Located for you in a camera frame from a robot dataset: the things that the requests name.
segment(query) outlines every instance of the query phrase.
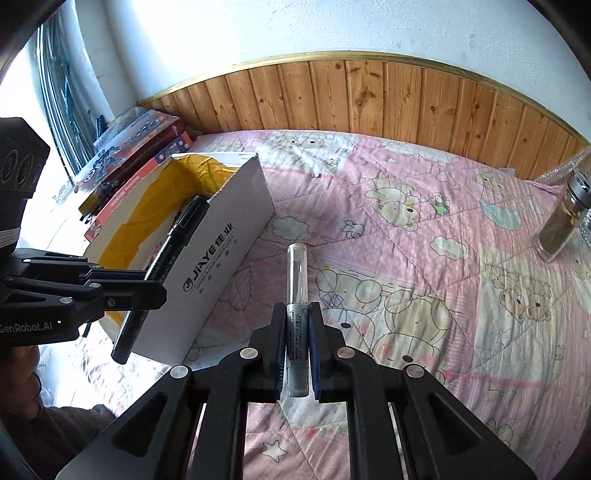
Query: jar lid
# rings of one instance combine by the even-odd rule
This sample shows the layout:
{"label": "jar lid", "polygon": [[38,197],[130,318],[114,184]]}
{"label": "jar lid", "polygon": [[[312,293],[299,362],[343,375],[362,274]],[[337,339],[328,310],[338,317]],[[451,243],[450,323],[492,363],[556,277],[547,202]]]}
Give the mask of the jar lid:
{"label": "jar lid", "polygon": [[591,208],[591,186],[583,172],[575,168],[568,180],[569,190],[575,198],[586,208]]}

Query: glass jar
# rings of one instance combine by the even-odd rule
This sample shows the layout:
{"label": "glass jar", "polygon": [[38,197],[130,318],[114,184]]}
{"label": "glass jar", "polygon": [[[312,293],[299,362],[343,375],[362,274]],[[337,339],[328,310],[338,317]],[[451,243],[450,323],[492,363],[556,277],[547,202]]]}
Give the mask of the glass jar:
{"label": "glass jar", "polygon": [[575,168],[568,176],[564,190],[552,207],[550,215],[532,240],[532,246],[542,260],[552,262],[555,259],[589,208],[589,181],[578,168]]}

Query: hand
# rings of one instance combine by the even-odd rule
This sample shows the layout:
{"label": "hand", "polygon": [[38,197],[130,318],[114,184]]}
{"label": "hand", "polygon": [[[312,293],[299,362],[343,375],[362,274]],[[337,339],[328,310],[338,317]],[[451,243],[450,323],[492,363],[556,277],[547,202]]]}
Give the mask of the hand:
{"label": "hand", "polygon": [[0,413],[10,413],[26,420],[39,415],[35,399],[41,392],[41,381],[35,373],[39,347],[13,347],[11,357],[0,362]]}

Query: white wall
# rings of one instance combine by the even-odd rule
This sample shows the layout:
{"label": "white wall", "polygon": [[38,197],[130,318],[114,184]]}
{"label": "white wall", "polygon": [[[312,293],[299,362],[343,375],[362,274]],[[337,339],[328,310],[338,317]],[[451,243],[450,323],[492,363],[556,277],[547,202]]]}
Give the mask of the white wall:
{"label": "white wall", "polygon": [[140,98],[249,60],[373,50],[490,77],[591,139],[591,83],[558,32],[526,0],[103,1]]}
{"label": "white wall", "polygon": [[92,63],[84,46],[78,15],[76,12],[76,1],[67,0],[60,8],[61,24],[69,47],[68,62],[70,72],[74,70],[77,79],[83,83],[82,96],[89,104],[91,118],[104,115],[110,122],[113,120],[113,110],[107,101],[105,93],[96,78]]}
{"label": "white wall", "polygon": [[[135,73],[127,65],[124,66],[119,58],[118,45],[109,29],[103,2],[75,0],[75,6],[77,18],[73,18],[73,23],[69,24],[66,31],[75,32],[75,21],[78,22],[83,42],[76,42],[75,33],[70,33],[69,40],[73,45],[78,44],[80,56],[87,57],[94,69],[95,79],[89,76],[88,82],[96,80],[100,84],[110,109],[102,110],[101,113],[109,122],[143,97],[138,97],[129,81],[128,72]],[[132,44],[130,47],[135,50],[138,46]]]}

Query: silver tube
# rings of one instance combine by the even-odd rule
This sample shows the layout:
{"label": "silver tube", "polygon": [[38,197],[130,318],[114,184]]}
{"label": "silver tube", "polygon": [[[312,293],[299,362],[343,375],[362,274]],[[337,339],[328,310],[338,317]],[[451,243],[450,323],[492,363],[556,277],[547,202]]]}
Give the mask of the silver tube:
{"label": "silver tube", "polygon": [[306,246],[287,249],[287,390],[306,397],[308,386],[308,257]]}

